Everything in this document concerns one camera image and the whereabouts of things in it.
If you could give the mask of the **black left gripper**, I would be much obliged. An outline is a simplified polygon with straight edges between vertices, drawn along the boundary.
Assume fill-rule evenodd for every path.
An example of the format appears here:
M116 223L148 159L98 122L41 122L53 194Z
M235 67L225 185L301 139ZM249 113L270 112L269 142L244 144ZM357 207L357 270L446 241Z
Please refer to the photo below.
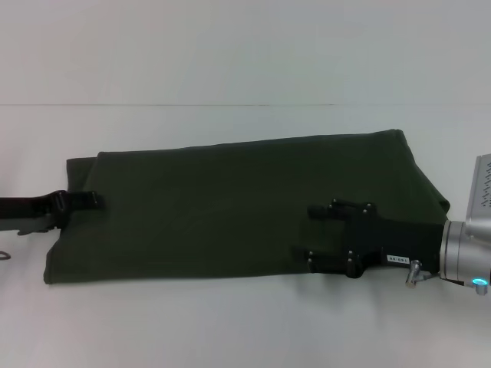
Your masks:
M57 223L64 211L103 208L96 192L59 191L30 198L1 198L1 231L18 231L19 235L46 233L59 229Z

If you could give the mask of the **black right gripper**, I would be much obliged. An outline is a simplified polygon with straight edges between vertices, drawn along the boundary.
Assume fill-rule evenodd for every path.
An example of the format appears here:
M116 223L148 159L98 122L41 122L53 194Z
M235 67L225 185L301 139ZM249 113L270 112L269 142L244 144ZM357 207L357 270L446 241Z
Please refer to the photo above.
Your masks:
M374 266L409 268L412 261L419 261L422 271L440 272L442 224L390 220L379 215L371 203L341 199L310 205L307 213L311 220L345 221L340 253L292 248L294 260L305 264L310 273L346 273L359 278Z

